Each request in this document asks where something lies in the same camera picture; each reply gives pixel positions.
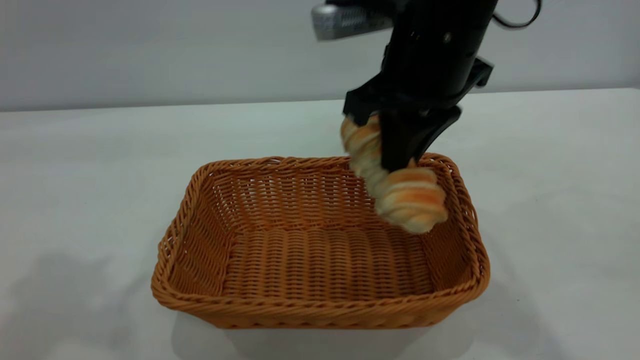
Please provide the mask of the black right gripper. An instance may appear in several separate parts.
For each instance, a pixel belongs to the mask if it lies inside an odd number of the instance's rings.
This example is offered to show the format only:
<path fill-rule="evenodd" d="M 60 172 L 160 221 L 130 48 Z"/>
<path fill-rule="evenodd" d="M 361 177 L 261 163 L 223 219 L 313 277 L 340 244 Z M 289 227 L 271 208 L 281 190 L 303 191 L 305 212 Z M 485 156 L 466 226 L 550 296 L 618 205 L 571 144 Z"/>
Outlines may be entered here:
<path fill-rule="evenodd" d="M 495 0 L 354 0 L 389 18 L 380 72 L 348 91 L 346 118 L 365 126 L 381 112 L 381 166 L 393 173 L 418 162 L 461 116 L 457 105 L 489 82 L 494 66 L 478 57 Z"/>

